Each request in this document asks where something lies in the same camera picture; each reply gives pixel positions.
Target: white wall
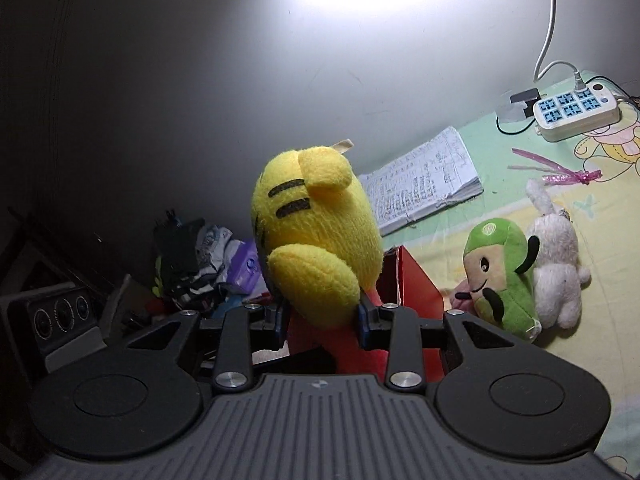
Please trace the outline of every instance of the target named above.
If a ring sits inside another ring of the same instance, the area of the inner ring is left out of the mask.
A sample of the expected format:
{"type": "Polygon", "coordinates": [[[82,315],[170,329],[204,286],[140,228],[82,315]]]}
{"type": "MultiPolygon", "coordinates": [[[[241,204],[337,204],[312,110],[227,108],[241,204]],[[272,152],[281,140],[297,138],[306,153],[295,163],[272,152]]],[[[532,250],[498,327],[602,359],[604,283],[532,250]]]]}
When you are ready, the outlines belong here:
{"type": "MultiPolygon", "coordinates": [[[[640,93],[640,0],[558,3],[548,59],[640,93]]],[[[254,180],[281,150],[350,137],[354,170],[371,170],[530,88],[548,16],[548,0],[373,14],[303,0],[0,5],[2,155],[139,272],[167,207],[248,236],[254,180]]]]}

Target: yellow plush toy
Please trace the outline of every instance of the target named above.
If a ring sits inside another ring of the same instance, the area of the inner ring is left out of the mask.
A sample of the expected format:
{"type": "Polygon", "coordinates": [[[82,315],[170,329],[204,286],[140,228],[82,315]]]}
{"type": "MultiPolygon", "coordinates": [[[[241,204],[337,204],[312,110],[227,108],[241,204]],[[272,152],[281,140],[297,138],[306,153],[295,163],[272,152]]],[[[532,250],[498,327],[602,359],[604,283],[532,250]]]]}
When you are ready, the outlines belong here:
{"type": "Polygon", "coordinates": [[[347,326],[383,258],[369,201],[347,159],[325,146],[276,156],[256,183],[252,221],[271,291],[313,327],[347,326]]]}

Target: notebook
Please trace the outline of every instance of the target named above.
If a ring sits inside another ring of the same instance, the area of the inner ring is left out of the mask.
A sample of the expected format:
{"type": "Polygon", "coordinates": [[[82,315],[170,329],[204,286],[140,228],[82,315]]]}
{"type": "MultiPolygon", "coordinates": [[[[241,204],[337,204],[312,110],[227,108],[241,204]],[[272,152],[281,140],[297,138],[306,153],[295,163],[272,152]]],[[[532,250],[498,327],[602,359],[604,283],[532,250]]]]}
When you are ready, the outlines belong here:
{"type": "Polygon", "coordinates": [[[358,179],[383,236],[483,191],[469,152],[452,126],[358,179]]]}

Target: cartoon character print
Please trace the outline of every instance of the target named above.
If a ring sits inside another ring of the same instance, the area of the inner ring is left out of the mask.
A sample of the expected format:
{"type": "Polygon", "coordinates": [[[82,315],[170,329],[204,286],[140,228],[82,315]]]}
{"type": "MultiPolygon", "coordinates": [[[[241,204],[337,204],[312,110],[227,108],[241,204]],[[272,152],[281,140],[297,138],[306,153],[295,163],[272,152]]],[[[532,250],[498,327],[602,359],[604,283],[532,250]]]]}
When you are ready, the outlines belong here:
{"type": "Polygon", "coordinates": [[[626,458],[623,456],[611,456],[605,460],[609,466],[619,472],[622,476],[621,478],[628,478],[630,480],[636,480],[629,473],[626,472],[626,468],[628,467],[628,462],[626,458]]]}
{"type": "Polygon", "coordinates": [[[611,126],[588,132],[574,149],[587,171],[601,170],[598,182],[607,182],[634,167],[640,176],[640,118],[629,103],[620,104],[621,119],[611,126]],[[605,155],[596,151],[602,147],[605,155]]]}

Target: bed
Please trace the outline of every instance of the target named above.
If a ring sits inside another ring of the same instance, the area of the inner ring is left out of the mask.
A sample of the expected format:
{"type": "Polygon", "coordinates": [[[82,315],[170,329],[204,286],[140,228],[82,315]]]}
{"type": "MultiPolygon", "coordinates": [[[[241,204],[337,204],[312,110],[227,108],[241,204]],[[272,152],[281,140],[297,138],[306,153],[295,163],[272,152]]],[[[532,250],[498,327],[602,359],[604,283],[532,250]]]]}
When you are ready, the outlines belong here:
{"type": "MultiPolygon", "coordinates": [[[[565,81],[548,93],[569,90],[571,85],[565,81]]],[[[574,171],[601,169],[602,177],[588,186],[550,190],[571,215],[581,263],[593,277],[582,293],[579,325],[570,332],[544,331],[536,344],[590,371],[605,385],[612,416],[597,453],[635,477],[640,474],[640,278],[635,268],[640,260],[640,236],[635,231],[640,221],[640,118],[631,105],[621,110],[619,125],[599,130],[599,135],[553,144],[533,128],[518,136],[502,135],[495,128],[495,115],[460,128],[484,193],[392,233],[384,243],[386,248],[404,244],[447,298],[465,277],[462,253],[474,225],[504,217],[524,230],[538,214],[524,189],[527,179],[542,174],[508,169],[510,164],[530,165],[512,148],[543,155],[574,171]]]]}

